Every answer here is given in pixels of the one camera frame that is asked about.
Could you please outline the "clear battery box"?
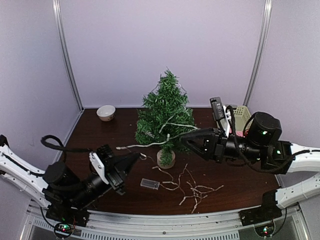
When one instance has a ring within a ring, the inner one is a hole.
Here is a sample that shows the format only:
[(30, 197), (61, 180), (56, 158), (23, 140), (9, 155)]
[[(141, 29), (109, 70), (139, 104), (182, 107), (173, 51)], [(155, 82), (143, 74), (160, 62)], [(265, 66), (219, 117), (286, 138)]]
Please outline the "clear battery box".
[(158, 190), (160, 183), (158, 181), (142, 178), (140, 182), (140, 186), (152, 190)]

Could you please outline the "small green christmas tree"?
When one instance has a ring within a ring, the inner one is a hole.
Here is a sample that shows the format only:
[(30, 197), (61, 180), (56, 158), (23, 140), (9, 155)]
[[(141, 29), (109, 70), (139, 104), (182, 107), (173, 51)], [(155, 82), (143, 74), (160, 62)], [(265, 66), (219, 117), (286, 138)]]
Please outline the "small green christmas tree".
[(142, 98), (143, 109), (137, 111), (136, 141), (160, 147), (159, 164), (170, 168), (175, 152), (188, 152), (181, 143), (182, 134), (197, 129), (187, 92), (179, 85), (178, 77), (169, 69), (164, 71), (151, 92)]

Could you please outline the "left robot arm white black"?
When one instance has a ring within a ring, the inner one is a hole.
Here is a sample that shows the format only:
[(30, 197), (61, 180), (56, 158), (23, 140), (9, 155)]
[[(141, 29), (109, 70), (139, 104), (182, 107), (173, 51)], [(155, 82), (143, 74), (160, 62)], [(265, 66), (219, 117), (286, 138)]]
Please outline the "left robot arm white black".
[(4, 135), (0, 136), (0, 174), (27, 192), (41, 207), (52, 208), (53, 215), (61, 222), (72, 218), (72, 208), (83, 210), (110, 190), (123, 195), (126, 177), (141, 156), (138, 152), (114, 155), (107, 144), (97, 150), (66, 148), (54, 135), (46, 135), (40, 142), (64, 156), (88, 154), (91, 174), (80, 180), (65, 159), (40, 170), (13, 153)]

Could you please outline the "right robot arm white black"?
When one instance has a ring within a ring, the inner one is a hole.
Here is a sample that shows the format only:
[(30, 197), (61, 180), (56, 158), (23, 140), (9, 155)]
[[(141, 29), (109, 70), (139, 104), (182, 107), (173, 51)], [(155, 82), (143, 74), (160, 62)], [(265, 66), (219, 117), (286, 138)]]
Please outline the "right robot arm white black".
[(281, 123), (266, 112), (256, 112), (248, 130), (236, 134), (234, 112), (230, 112), (231, 133), (218, 128), (198, 129), (184, 134), (182, 143), (204, 160), (243, 160), (258, 173), (285, 175), (294, 172), (314, 172), (315, 175), (290, 187), (263, 194), (256, 208), (259, 220), (268, 220), (275, 212), (320, 193), (320, 150), (280, 140)]

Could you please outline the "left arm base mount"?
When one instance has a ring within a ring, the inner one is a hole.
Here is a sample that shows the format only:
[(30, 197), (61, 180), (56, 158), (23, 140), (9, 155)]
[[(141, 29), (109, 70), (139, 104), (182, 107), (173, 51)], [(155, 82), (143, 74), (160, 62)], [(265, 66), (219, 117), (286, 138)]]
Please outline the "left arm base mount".
[(46, 210), (45, 217), (65, 224), (86, 227), (90, 213), (87, 210), (78, 210), (68, 205), (51, 203)]

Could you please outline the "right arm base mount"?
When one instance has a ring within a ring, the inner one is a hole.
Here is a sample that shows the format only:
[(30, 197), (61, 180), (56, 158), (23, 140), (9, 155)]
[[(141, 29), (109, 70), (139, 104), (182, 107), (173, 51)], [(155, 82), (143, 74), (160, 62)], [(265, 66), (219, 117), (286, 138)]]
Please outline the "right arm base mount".
[(276, 191), (272, 190), (262, 195), (262, 204), (239, 211), (239, 218), (243, 226), (271, 221), (282, 216), (282, 210), (277, 206)]

